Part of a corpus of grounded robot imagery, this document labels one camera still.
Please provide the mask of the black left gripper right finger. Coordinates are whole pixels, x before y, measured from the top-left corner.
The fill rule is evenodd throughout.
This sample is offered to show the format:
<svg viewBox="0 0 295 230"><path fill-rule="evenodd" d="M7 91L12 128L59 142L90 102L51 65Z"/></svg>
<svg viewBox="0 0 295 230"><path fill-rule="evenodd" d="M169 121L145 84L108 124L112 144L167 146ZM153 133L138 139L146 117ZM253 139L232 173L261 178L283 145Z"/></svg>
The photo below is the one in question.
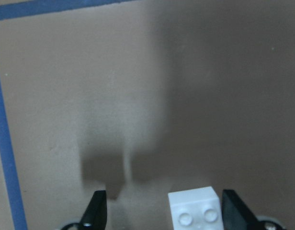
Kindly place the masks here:
<svg viewBox="0 0 295 230"><path fill-rule="evenodd" d="M222 192L222 220L226 230L253 230L259 221L235 190Z"/></svg>

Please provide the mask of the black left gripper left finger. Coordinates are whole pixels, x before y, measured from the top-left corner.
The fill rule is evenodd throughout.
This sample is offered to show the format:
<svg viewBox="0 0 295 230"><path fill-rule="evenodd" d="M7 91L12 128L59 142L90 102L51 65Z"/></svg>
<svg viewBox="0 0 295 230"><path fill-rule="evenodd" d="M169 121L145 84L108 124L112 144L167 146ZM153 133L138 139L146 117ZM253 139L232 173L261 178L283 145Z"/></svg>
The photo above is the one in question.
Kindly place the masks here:
<svg viewBox="0 0 295 230"><path fill-rule="evenodd" d="M79 222L79 230L104 230L107 223L106 191L95 191Z"/></svg>

